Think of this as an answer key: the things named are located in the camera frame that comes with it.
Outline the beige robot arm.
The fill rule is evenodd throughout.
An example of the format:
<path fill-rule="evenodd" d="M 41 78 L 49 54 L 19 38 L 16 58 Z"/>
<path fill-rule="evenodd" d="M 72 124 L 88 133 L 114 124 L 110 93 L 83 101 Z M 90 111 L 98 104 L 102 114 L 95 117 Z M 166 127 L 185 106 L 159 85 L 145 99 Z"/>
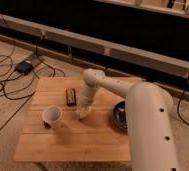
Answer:
<path fill-rule="evenodd" d="M 171 95 L 150 82 L 126 82 L 108 77 L 102 70 L 86 69 L 77 117 L 91 111 L 100 87 L 125 99 L 132 171 L 180 171 L 169 113 Z"/>

